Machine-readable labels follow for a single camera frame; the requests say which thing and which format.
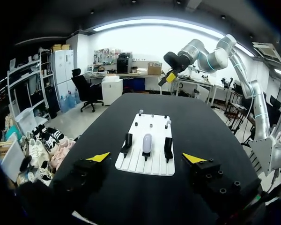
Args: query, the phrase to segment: white pegboard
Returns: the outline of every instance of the white pegboard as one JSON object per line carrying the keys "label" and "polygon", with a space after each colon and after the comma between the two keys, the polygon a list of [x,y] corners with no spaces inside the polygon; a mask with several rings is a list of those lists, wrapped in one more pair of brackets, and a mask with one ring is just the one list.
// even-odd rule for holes
{"label": "white pegboard", "polygon": [[[164,156],[164,142],[166,137],[172,137],[171,125],[165,129],[167,121],[170,120],[169,116],[165,118],[161,115],[151,114],[139,114],[135,115],[130,130],[128,133],[132,134],[132,146],[124,158],[123,153],[119,153],[116,161],[116,168],[125,172],[141,173],[147,175],[159,175],[159,176],[172,176],[175,173],[174,162],[174,149],[173,143],[171,151],[173,159],[166,162]],[[145,134],[152,135],[152,147],[151,155],[145,161],[145,157],[142,156],[142,143]]]}

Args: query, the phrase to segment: robotic arm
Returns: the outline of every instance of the robotic arm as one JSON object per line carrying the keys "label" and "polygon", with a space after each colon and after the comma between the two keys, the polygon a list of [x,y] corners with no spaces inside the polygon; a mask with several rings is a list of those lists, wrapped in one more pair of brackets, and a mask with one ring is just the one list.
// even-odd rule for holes
{"label": "robotic arm", "polygon": [[250,142],[253,154],[260,162],[262,170],[268,175],[272,170],[281,168],[281,117],[278,125],[270,132],[270,123],[266,108],[263,91],[257,80],[249,81],[244,63],[233,47],[236,40],[230,35],[221,38],[213,52],[209,53],[204,44],[197,39],[188,43],[178,55],[168,52],[164,60],[172,67],[172,70],[159,82],[162,86],[166,82],[172,82],[178,73],[184,71],[189,65],[198,60],[199,69],[206,73],[214,73],[228,66],[230,59],[239,81],[241,83],[244,97],[254,100],[254,113],[256,121],[256,133],[254,141]]}

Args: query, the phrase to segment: white cabinet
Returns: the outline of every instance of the white cabinet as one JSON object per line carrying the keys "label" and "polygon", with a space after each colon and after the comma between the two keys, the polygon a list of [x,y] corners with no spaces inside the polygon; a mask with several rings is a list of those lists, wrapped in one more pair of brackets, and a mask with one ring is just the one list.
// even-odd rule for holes
{"label": "white cabinet", "polygon": [[52,54],[54,79],[56,81],[59,98],[65,97],[68,91],[75,93],[75,85],[72,82],[72,70],[74,69],[74,51],[60,50]]}
{"label": "white cabinet", "polygon": [[71,80],[67,81],[67,89],[72,93],[74,94],[75,91],[76,91],[76,86],[74,84],[74,82]]}
{"label": "white cabinet", "polygon": [[56,84],[63,83],[67,80],[64,51],[56,51],[53,53],[53,69],[56,78]]}
{"label": "white cabinet", "polygon": [[123,80],[102,82],[101,86],[104,105],[111,105],[123,93]]}
{"label": "white cabinet", "polygon": [[63,82],[63,83],[57,84],[57,90],[58,90],[59,99],[61,98],[61,96],[63,96],[65,98],[67,96],[67,91],[68,91],[67,83]]}
{"label": "white cabinet", "polygon": [[64,50],[65,52],[65,71],[67,81],[71,79],[72,70],[74,69],[74,52],[73,50]]}

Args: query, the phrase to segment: black tabletop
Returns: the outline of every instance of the black tabletop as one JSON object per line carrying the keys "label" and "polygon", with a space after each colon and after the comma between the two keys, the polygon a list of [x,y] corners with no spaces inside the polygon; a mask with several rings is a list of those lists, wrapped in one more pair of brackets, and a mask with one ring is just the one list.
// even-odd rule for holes
{"label": "black tabletop", "polygon": [[[151,176],[117,170],[115,163],[136,113],[168,115],[172,120],[175,174]],[[54,180],[80,158],[111,152],[109,173],[98,193],[78,212],[99,225],[214,224],[216,214],[190,189],[182,152],[213,158],[231,179],[246,186],[257,175],[238,140],[224,122],[198,99],[127,93],[83,133],[64,159]]]}

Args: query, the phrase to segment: cardboard box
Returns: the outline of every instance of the cardboard box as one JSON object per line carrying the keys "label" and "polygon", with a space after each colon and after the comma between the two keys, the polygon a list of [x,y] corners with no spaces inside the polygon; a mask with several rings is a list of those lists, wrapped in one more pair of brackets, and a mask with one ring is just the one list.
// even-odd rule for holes
{"label": "cardboard box", "polygon": [[58,50],[62,50],[61,47],[52,47],[52,52],[58,51]]}
{"label": "cardboard box", "polygon": [[62,45],[62,50],[70,50],[70,45]]}
{"label": "cardboard box", "polygon": [[148,63],[148,75],[161,75],[161,62]]}

